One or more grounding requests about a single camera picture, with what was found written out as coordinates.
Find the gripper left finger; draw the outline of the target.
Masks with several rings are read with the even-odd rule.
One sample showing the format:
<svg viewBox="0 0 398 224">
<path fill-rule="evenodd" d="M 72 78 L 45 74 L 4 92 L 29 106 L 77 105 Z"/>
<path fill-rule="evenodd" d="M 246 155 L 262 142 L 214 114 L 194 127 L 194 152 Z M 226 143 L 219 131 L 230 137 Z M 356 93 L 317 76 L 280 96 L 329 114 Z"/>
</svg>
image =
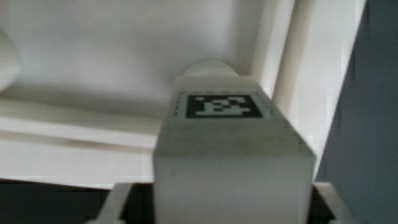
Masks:
<svg viewBox="0 0 398 224">
<path fill-rule="evenodd" d="M 152 183 L 120 183 L 114 186 L 95 224 L 155 224 Z"/>
</svg>

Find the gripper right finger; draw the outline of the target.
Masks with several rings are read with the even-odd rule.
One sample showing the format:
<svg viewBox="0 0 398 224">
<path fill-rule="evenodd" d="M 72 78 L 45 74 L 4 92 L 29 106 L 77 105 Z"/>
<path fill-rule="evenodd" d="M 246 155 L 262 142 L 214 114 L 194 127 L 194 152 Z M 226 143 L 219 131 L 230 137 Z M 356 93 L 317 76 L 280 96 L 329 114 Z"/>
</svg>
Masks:
<svg viewBox="0 0 398 224">
<path fill-rule="evenodd" d="M 310 224 L 361 224 L 329 182 L 313 185 Z"/>
</svg>

